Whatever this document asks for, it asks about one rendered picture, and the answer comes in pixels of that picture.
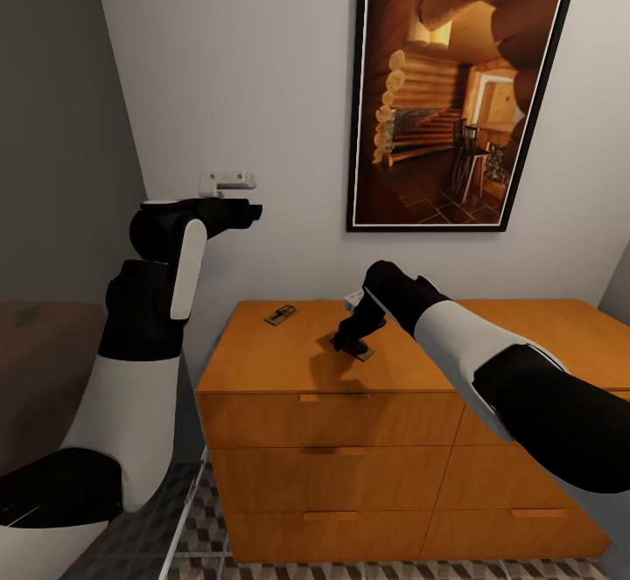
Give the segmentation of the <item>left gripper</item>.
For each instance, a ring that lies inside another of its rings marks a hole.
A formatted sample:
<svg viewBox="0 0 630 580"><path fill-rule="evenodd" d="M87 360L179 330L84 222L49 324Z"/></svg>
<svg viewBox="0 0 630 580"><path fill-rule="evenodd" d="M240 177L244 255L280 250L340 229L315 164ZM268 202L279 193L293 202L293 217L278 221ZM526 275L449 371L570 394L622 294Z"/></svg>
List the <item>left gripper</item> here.
<svg viewBox="0 0 630 580"><path fill-rule="evenodd" d="M225 229L247 229L263 212L263 205L250 205L248 199L204 198L197 201L207 204L217 214L219 230L214 236Z"/></svg>

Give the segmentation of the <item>mousetrap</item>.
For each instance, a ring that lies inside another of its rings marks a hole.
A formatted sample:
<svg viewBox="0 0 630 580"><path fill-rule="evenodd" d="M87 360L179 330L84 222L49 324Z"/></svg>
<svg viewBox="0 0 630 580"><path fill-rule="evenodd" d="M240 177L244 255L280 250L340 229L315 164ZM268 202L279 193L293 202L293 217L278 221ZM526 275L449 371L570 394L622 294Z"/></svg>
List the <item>mousetrap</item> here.
<svg viewBox="0 0 630 580"><path fill-rule="evenodd" d="M362 344L359 340L353 343L347 340L346 344L341 347L341 350L350 353L363 362L366 362L375 353L375 349L371 349L369 346Z"/></svg>
<svg viewBox="0 0 630 580"><path fill-rule="evenodd" d="M294 307L293 305L285 305L284 307L282 307L275 313L266 317L264 321L267 321L268 323L271 323L274 326L278 326L282 324L283 321L287 320L289 317L293 316L299 311L300 310L297 307Z"/></svg>

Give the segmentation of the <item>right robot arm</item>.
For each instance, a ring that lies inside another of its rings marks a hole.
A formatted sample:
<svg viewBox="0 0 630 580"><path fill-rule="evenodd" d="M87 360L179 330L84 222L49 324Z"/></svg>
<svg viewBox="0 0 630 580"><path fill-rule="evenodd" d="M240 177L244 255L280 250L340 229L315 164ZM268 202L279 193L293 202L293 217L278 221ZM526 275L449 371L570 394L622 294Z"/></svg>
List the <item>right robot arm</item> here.
<svg viewBox="0 0 630 580"><path fill-rule="evenodd" d="M351 317L339 323L334 349L380 330L388 314L479 419L521 444L630 559L630 402L393 262L373 264L362 290L343 297Z"/></svg>

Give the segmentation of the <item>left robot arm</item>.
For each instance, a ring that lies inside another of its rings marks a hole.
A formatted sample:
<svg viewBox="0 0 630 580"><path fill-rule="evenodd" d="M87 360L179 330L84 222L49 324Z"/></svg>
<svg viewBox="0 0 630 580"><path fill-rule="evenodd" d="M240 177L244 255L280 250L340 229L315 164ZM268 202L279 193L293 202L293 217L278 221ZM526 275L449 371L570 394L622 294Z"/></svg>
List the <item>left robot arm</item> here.
<svg viewBox="0 0 630 580"><path fill-rule="evenodd" d="M207 240L263 212L219 191L256 187L251 172L203 170L204 199L140 204L129 237L143 260L124 260L110 280L100 348L60 450L0 478L0 580L59 580L118 514L157 492Z"/></svg>

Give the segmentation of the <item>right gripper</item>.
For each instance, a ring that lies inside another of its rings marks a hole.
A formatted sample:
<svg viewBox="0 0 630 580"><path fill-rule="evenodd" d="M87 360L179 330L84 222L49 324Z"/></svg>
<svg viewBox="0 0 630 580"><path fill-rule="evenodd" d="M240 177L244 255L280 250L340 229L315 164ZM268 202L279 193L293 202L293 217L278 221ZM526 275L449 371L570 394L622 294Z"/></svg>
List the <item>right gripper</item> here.
<svg viewBox="0 0 630 580"><path fill-rule="evenodd" d="M371 318L363 312L361 303L359 303L354 314L339 323L339 331L332 340L334 349L339 352L347 340L353 343L376 330L380 330L385 324L387 324L385 315L382 318Z"/></svg>

